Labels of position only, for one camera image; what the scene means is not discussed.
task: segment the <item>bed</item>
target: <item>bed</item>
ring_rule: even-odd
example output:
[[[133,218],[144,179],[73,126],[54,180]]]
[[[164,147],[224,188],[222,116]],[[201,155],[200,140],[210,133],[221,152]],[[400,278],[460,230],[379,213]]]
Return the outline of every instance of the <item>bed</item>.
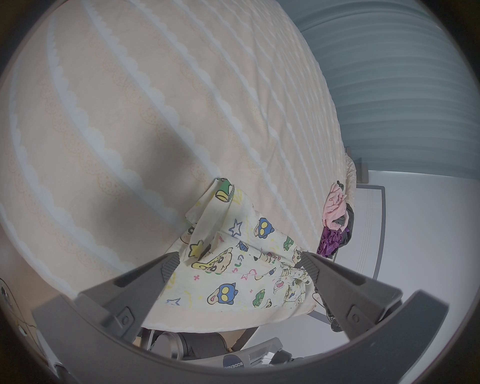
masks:
[[[217,177],[313,252],[332,183],[354,206],[325,79],[275,1],[69,0],[4,74],[0,110],[1,223],[72,298],[162,255]],[[202,316],[191,330],[241,324]],[[155,308],[145,326],[167,330]]]

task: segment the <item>gray border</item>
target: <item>gray border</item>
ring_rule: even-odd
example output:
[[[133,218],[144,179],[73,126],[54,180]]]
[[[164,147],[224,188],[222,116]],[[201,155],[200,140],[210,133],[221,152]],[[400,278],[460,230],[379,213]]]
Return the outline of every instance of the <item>gray border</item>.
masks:
[[[378,273],[380,271],[380,264],[382,263],[382,256],[384,253],[384,244],[385,244],[385,222],[386,222],[386,198],[385,198],[385,187],[381,185],[367,185],[367,184],[357,184],[357,188],[360,189],[379,189],[382,191],[382,228],[380,229],[380,244],[378,245],[378,255],[377,255],[377,264],[375,265],[375,271],[373,273],[373,279],[377,280]],[[308,313],[309,316],[320,320],[323,323],[330,324],[326,315],[323,313],[312,311]]]

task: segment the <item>light blue curtain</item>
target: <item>light blue curtain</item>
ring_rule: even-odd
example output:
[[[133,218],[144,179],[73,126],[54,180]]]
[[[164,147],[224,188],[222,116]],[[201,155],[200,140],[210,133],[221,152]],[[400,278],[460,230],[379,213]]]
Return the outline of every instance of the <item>light blue curtain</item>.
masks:
[[[335,102],[345,146],[369,169],[480,179],[480,93],[415,0],[278,0]]]

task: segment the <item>purple scrunchie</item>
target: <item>purple scrunchie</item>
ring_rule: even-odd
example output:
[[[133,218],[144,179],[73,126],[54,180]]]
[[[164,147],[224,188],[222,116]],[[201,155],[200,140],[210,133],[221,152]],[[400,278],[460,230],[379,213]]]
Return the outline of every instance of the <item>purple scrunchie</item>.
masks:
[[[342,241],[342,231],[333,231],[328,227],[324,228],[322,232],[322,238],[318,245],[317,254],[323,257],[330,256],[338,248]]]

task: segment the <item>pile of clothes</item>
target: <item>pile of clothes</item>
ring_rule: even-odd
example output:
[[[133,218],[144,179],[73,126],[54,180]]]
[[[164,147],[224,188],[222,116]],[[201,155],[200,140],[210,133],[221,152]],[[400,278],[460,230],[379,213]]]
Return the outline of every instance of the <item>pile of clothes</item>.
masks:
[[[339,181],[334,183],[324,205],[322,214],[324,230],[317,249],[317,254],[323,257],[333,255],[352,237],[354,215],[351,206],[345,202],[343,189],[342,183]]]

